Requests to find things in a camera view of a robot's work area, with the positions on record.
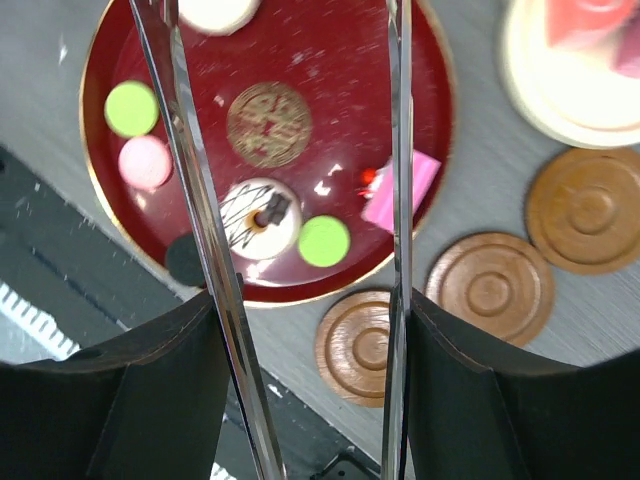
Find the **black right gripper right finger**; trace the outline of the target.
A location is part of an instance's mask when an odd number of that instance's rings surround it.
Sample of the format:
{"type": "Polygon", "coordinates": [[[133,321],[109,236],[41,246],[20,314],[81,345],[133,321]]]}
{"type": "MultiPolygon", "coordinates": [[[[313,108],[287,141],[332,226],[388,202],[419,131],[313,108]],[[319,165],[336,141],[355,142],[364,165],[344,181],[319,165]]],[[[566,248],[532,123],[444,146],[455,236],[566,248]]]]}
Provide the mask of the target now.
{"type": "Polygon", "coordinates": [[[420,293],[408,324],[419,479],[635,479],[639,355],[588,367],[503,342],[420,293]]]}

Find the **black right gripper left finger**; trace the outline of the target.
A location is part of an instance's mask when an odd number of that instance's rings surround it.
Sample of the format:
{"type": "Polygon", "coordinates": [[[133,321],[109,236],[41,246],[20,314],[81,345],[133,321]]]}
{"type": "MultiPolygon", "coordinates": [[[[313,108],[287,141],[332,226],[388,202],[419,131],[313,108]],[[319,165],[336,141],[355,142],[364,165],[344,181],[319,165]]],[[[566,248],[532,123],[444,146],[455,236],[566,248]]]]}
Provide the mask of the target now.
{"type": "Polygon", "coordinates": [[[207,479],[229,370],[213,301],[63,361],[1,367],[5,479],[207,479]]]}

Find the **white chocolate sprinkle donut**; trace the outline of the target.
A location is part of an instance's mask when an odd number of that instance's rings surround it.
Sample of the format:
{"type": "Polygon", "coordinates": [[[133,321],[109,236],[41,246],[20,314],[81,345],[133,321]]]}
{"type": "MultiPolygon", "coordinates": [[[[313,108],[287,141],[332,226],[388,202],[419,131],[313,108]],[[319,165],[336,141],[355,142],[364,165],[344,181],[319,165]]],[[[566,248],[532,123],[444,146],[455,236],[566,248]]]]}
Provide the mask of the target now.
{"type": "Polygon", "coordinates": [[[285,252],[297,240],[302,211],[294,192],[269,178],[251,178],[232,186],[220,203],[228,244],[232,252],[248,260],[268,260],[285,252]],[[278,195],[288,202],[283,215],[263,225],[257,216],[278,195]]]}

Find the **pink layered cake slice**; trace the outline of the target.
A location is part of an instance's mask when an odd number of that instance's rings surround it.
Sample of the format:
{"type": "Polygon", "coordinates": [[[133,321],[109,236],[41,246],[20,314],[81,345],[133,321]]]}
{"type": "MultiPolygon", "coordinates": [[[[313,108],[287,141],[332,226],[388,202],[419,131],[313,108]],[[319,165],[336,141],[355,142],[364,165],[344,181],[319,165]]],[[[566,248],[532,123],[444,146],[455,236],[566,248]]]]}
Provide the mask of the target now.
{"type": "MultiPolygon", "coordinates": [[[[434,181],[441,163],[427,154],[415,150],[413,152],[413,213],[426,196],[434,181]]],[[[367,169],[362,173],[365,183],[359,193],[366,199],[361,217],[389,232],[394,232],[394,179],[392,160],[377,169],[367,169]]]]}

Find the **large green macaron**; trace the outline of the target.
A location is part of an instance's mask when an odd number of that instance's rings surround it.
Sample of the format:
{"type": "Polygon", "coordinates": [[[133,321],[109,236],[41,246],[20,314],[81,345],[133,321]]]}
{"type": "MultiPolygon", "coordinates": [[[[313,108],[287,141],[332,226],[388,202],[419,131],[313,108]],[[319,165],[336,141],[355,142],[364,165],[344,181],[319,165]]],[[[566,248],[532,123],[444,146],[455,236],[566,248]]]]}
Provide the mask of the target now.
{"type": "Polygon", "coordinates": [[[146,135],[153,130],[159,118],[155,94],[140,81],[123,81],[109,92],[104,104],[104,117],[110,129],[120,137],[146,135]]]}

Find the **metal serving tongs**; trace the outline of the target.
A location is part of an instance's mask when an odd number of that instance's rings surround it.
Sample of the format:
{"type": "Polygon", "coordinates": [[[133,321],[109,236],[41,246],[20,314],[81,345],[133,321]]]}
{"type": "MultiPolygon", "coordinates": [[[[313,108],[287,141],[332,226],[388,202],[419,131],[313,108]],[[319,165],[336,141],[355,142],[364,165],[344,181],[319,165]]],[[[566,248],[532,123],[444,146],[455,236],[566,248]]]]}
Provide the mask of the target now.
{"type": "MultiPolygon", "coordinates": [[[[262,479],[283,479],[286,470],[194,105],[178,27],[178,4],[133,1],[130,6],[181,179],[206,285],[223,330],[255,467],[262,479]]],[[[390,1],[387,10],[396,284],[391,299],[381,476],[402,479],[407,457],[407,323],[412,296],[412,4],[390,1]]]]}

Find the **salmon pink swirl roll cake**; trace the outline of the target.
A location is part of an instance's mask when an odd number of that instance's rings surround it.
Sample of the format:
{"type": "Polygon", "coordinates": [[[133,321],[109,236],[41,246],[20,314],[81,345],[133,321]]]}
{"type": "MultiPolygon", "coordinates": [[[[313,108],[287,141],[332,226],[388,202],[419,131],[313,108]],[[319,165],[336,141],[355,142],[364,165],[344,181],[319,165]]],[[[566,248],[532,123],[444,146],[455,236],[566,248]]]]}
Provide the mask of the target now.
{"type": "Polygon", "coordinates": [[[567,49],[595,45],[629,20],[637,5],[633,0],[545,1],[547,43],[567,49]]]}

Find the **white frosted donut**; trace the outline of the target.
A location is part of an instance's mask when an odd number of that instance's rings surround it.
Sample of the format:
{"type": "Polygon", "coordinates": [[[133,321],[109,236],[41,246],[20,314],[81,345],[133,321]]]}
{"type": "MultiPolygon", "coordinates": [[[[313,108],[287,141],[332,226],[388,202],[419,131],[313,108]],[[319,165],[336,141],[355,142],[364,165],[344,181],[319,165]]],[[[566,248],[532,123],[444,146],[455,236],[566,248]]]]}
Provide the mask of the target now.
{"type": "Polygon", "coordinates": [[[179,0],[180,19],[198,32],[228,36],[246,26],[261,0],[179,0]]]}

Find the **magenta swirl roll cake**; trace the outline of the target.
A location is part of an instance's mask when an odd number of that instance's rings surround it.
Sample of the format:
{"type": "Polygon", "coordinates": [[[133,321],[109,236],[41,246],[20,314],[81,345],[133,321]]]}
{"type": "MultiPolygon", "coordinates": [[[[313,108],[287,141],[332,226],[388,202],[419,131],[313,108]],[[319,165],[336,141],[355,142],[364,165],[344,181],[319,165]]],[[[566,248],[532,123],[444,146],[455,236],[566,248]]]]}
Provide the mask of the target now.
{"type": "Polygon", "coordinates": [[[614,61],[614,71],[620,75],[639,78],[639,17],[625,27],[614,61]]]}

